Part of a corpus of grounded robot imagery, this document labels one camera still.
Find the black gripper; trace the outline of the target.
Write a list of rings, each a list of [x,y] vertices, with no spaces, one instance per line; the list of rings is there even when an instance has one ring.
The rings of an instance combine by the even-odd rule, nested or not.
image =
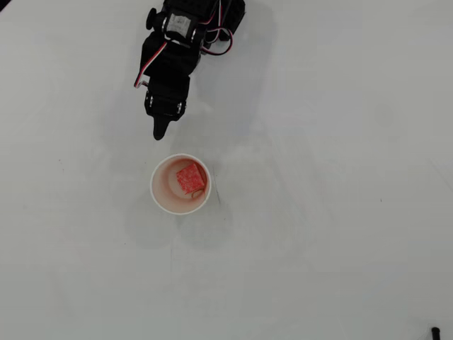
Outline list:
[[[164,76],[149,80],[144,108],[147,115],[154,119],[155,140],[162,140],[172,121],[178,121],[184,115],[189,88],[189,76]]]

